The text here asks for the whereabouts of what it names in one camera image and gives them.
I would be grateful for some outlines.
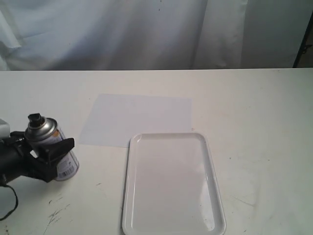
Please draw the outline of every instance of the white backdrop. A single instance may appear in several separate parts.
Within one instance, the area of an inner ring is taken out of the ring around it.
[[[0,0],[1,70],[291,67],[311,0]]]

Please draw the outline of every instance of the white paper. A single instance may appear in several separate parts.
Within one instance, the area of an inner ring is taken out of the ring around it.
[[[128,147],[140,133],[191,131],[191,99],[101,94],[80,135],[80,144]]]

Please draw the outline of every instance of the white tray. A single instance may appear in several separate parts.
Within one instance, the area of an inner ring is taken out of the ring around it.
[[[125,235],[222,235],[225,216],[207,141],[199,133],[131,139]]]

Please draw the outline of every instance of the table surface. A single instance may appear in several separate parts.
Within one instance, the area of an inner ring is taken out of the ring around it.
[[[99,94],[189,97],[192,126],[208,138],[227,235],[311,234],[313,69],[0,72],[0,118],[54,117],[77,138]],[[76,145],[80,169],[49,184],[10,183],[20,205],[6,235],[118,235],[127,148]],[[14,196],[0,188],[0,213]]]

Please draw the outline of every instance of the aerosol can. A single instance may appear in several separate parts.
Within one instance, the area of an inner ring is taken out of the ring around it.
[[[60,142],[65,136],[58,122],[40,114],[28,116],[28,128],[25,130],[25,138],[38,155],[38,147]],[[79,163],[73,151],[70,151],[57,165],[58,176],[55,180],[62,181],[73,177],[79,168]]]

